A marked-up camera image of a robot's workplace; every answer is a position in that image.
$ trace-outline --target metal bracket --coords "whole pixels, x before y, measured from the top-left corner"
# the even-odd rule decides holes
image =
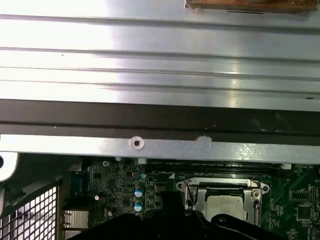
[[[0,183],[7,180],[14,174],[18,165],[18,153],[16,152],[1,152],[0,151]]]
[[[197,210],[210,221],[230,214],[248,223],[261,224],[262,195],[270,187],[253,179],[194,177],[176,184],[184,193],[186,210]]]
[[[320,146],[218,142],[206,136],[196,141],[138,138],[133,147],[130,139],[2,134],[0,151],[277,164],[318,164],[320,154]]]

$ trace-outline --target cpu socket cover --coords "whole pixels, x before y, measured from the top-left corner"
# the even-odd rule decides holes
[[[204,217],[228,214],[256,226],[261,225],[262,195],[270,187],[253,179],[194,177],[180,181],[176,189],[184,193],[186,210]]]

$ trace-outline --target motherboard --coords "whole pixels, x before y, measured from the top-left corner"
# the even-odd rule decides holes
[[[185,209],[199,210],[208,220],[226,213],[289,240],[318,240],[319,169],[298,164],[96,158],[82,172],[72,173],[70,198],[92,199],[89,228],[123,213],[142,218],[161,207],[161,192],[177,191]]]

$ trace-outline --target metal sheet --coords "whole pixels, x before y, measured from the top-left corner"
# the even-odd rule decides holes
[[[183,0],[5,0],[0,98],[319,111],[319,21]]]
[[[184,9],[184,0],[3,0],[0,14],[120,18],[319,29],[320,12],[313,14],[245,14],[220,10]]]
[[[2,135],[0,151],[64,155],[118,156],[200,161],[245,161],[279,164],[319,164],[320,146],[144,139],[143,149],[130,139],[68,136]]]

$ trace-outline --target capacitor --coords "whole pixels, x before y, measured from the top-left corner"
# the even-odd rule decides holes
[[[142,210],[143,203],[141,201],[136,201],[134,203],[134,210],[140,212]]]
[[[116,215],[117,211],[118,211],[117,207],[116,206],[112,206],[110,208],[110,210],[108,211],[108,216],[112,217],[112,216]]]
[[[104,197],[105,197],[105,194],[102,191],[100,191],[100,192],[98,192],[97,195],[94,196],[94,200],[99,201],[100,199],[102,199]]]
[[[135,195],[136,198],[141,198],[142,195],[143,195],[143,192],[144,192],[144,190],[141,187],[137,187],[134,190],[134,195]]]

